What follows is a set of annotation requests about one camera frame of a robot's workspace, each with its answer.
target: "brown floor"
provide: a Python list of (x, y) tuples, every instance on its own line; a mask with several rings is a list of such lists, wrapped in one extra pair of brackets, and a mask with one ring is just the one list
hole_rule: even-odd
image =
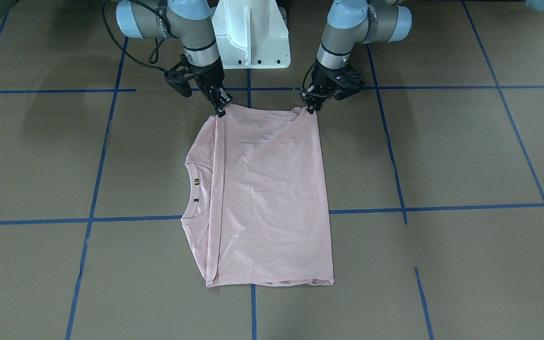
[[(328, 3), (291, 2), (291, 67), (227, 71), (235, 103), (303, 105)], [(213, 110), (119, 64), (99, 6), (0, 21), (0, 340), (544, 339), (544, 13), (406, 2), (319, 114), (335, 286), (206, 289), (178, 217)]]

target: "robotic arm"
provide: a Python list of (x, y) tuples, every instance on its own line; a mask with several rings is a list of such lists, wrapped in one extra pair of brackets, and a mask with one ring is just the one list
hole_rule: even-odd
[(360, 71), (348, 60), (355, 43), (400, 41), (408, 35), (411, 22), (408, 8), (391, 6), (384, 0), (333, 2), (311, 67), (312, 81), (300, 91), (308, 112), (319, 111), (326, 99), (341, 101), (362, 90), (365, 82)]
[(117, 6), (117, 24), (127, 37), (179, 39), (185, 53), (164, 72), (165, 80), (190, 97), (188, 82), (194, 79), (218, 116), (224, 116), (232, 96), (222, 84), (224, 69), (207, 0), (123, 0)]

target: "gray robot arm segment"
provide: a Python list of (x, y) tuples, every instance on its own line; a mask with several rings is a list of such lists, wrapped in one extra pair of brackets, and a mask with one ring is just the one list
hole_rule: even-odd
[(300, 91), (309, 112), (320, 110), (326, 99), (341, 101), (364, 86), (360, 72), (349, 64), (356, 43), (391, 42), (410, 31), (410, 11), (384, 0), (336, 0), (312, 68), (312, 82)]
[(141, 39), (179, 39), (194, 66), (211, 65), (220, 57), (206, 0), (142, 2), (167, 21), (140, 4), (124, 0), (117, 6), (117, 23), (123, 34)]

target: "pink t-shirt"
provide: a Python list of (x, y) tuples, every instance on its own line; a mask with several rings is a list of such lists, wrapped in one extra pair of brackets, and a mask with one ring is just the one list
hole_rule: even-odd
[(186, 168), (181, 221), (208, 288), (333, 284), (316, 114), (230, 105), (205, 122)]

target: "black cable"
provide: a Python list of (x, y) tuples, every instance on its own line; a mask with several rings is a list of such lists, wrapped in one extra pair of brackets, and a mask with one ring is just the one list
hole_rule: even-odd
[[(170, 31), (170, 24), (169, 24), (169, 20), (167, 20), (166, 17), (163, 17), (162, 15), (160, 15), (159, 13), (157, 13), (157, 11), (155, 11), (153, 8), (145, 5), (143, 2), (140, 2), (138, 0), (128, 0), (129, 2), (133, 2), (134, 4), (137, 4), (139, 6), (142, 6), (146, 9), (148, 9), (149, 11), (151, 11), (152, 13), (154, 13), (154, 15), (156, 15), (157, 17), (159, 17), (159, 19), (165, 24), (166, 28), (167, 28), (167, 31), (169, 33), (169, 35), (171, 37), (173, 37), (174, 39), (177, 39), (176, 36), (174, 36), (173, 34), (171, 34)], [(117, 41), (117, 39), (115, 39), (114, 35), (112, 34), (112, 31), (111, 31), (111, 28), (110, 26), (108, 26), (108, 20), (106, 20), (106, 12), (105, 12), (105, 9), (106, 9), (106, 4), (108, 4), (108, 2), (117, 2), (116, 0), (106, 0), (103, 4), (102, 4), (102, 21), (104, 22), (104, 26), (106, 27), (106, 31), (108, 32), (108, 35), (110, 36), (110, 38), (112, 39), (112, 42), (115, 43), (115, 45), (117, 47), (119, 47), (119, 49), (121, 51), (123, 51), (123, 53), (125, 55), (128, 56), (128, 58), (130, 58), (131, 60), (133, 60), (134, 62), (138, 63), (139, 65), (142, 65), (143, 67), (147, 67), (147, 68), (151, 68), (151, 69), (155, 69), (161, 73), (164, 73), (166, 74), (168, 72), (167, 69), (164, 69), (162, 67), (158, 67), (158, 66), (152, 66), (152, 65), (148, 65), (148, 64), (145, 64), (141, 61), (139, 61), (138, 59), (136, 59), (134, 56), (132, 56), (131, 54), (129, 54), (129, 52), (127, 52), (127, 50), (125, 48), (123, 48), (123, 46), (121, 46), (121, 44)], [(157, 47), (155, 48), (155, 50), (153, 51), (153, 54), (157, 54), (157, 60), (158, 60), (158, 48), (160, 48), (160, 46), (162, 45), (162, 42), (164, 40), (162, 40), (160, 43), (157, 43)]]
[(151, 55), (148, 57), (148, 63), (149, 64), (157, 64), (157, 62), (158, 62), (158, 50), (161, 47), (162, 43), (164, 43), (164, 42), (165, 42), (165, 39), (162, 39), (161, 42), (159, 42), (157, 40), (157, 38), (155, 38), (155, 49), (153, 50)]
[(302, 90), (305, 90), (306, 89), (306, 79), (308, 78), (308, 73), (310, 71), (312, 71), (312, 68), (314, 67), (314, 65), (312, 64), (310, 66), (310, 68), (308, 69), (308, 71), (306, 71), (306, 75), (304, 76), (304, 81), (302, 81)]

